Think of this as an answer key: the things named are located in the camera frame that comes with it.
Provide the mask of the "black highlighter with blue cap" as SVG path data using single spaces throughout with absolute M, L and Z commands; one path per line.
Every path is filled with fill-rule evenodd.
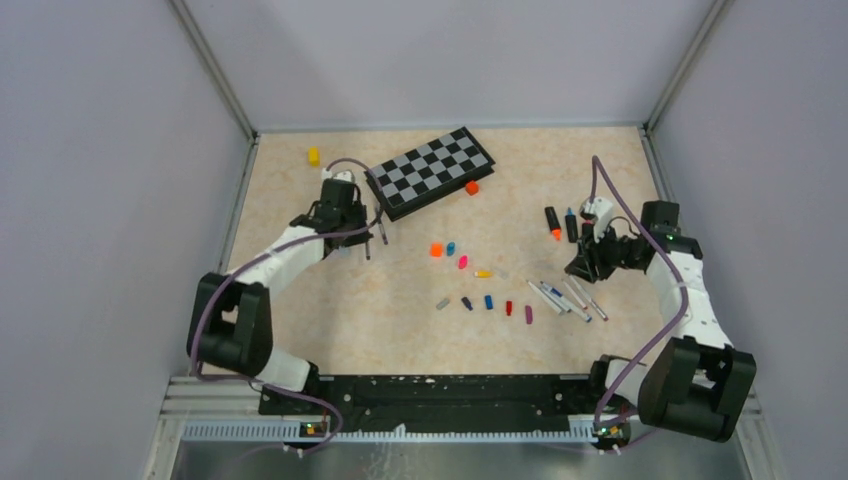
M 576 244 L 579 240 L 578 221 L 571 207 L 567 208 L 567 212 L 564 215 L 564 221 L 568 241 L 572 244 Z

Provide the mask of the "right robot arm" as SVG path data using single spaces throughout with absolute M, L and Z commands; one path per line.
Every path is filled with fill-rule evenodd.
M 657 295 L 664 325 L 633 359 L 606 355 L 605 373 L 586 385 L 596 427 L 608 431 L 633 416 L 647 425 L 714 442 L 732 436 L 753 385 L 757 364 L 723 331 L 703 278 L 699 242 L 678 224 L 679 206 L 643 204 L 638 234 L 621 236 L 610 200 L 580 207 L 585 223 L 569 279 L 597 283 L 617 270 L 643 272 Z

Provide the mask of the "white marker with pink band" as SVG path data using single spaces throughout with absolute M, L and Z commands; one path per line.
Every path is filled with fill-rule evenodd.
M 587 304 L 598 313 L 601 319 L 603 321 L 608 321 L 609 316 L 607 315 L 607 313 L 594 300 L 594 298 L 590 295 L 589 291 L 579 282 L 579 280 L 574 276 L 569 276 L 569 281 L 573 285 L 573 287 L 579 292 L 579 294 L 585 299 Z

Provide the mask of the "white marker grey cap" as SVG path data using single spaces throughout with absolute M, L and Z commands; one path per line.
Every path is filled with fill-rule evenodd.
M 547 306 L 549 306 L 555 312 L 556 315 L 560 316 L 565 313 L 565 310 L 547 293 L 545 293 L 537 284 L 530 280 L 526 280 L 526 284 Z

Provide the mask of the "black orange-tip highlighter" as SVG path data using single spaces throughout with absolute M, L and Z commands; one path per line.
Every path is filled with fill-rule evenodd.
M 546 206 L 544 208 L 544 214 L 550 233 L 557 241 L 560 241 L 562 239 L 562 227 L 555 208 L 553 206 Z

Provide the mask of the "white marker blue cap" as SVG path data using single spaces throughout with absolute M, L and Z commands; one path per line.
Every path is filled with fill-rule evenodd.
M 543 292 L 566 312 L 574 313 L 586 323 L 592 321 L 592 317 L 585 310 L 569 301 L 561 292 L 552 287 L 550 284 L 544 281 L 540 281 L 539 284 Z

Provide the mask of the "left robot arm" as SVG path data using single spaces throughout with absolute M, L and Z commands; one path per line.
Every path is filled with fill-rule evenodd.
M 200 279 L 186 343 L 193 374 L 212 365 L 283 388 L 297 413 L 314 410 L 321 388 L 309 379 L 313 366 L 276 346 L 272 301 L 333 251 L 371 237 L 359 186 L 345 177 L 324 180 L 319 199 L 269 247 L 229 273 Z

